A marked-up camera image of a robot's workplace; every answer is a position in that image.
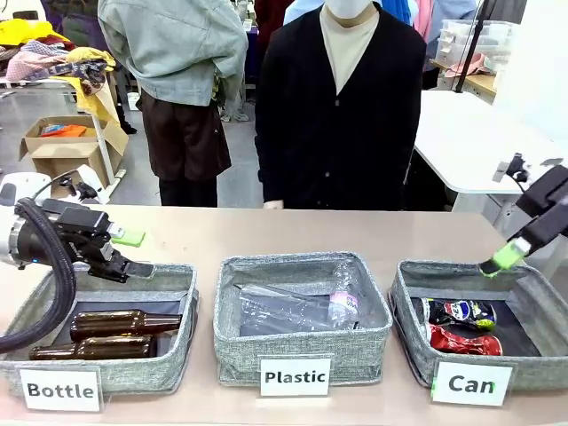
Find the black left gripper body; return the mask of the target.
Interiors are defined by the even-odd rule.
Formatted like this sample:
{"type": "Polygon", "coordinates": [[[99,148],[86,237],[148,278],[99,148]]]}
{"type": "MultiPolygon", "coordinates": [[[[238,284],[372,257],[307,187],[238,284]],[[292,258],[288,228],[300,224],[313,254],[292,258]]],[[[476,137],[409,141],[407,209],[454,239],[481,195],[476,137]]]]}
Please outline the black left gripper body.
{"type": "Polygon", "coordinates": [[[110,243],[111,225],[106,212],[79,204],[49,199],[38,206],[30,198],[24,200],[24,262],[49,265],[48,250],[58,242],[70,260],[85,263],[90,274],[115,274],[116,250],[110,243]],[[55,234],[46,243],[40,241],[37,227],[49,226],[55,234]]]}

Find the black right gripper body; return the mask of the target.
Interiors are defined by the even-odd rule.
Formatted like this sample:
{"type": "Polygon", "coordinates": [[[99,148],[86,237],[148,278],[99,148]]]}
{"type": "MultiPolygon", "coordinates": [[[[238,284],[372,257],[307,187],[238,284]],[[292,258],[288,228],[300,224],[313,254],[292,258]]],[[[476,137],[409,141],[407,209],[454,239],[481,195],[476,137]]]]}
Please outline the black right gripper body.
{"type": "Polygon", "coordinates": [[[547,246],[556,237],[567,236],[567,168],[556,165],[536,180],[516,201],[531,221],[510,241],[521,240],[527,256],[547,246]]]}

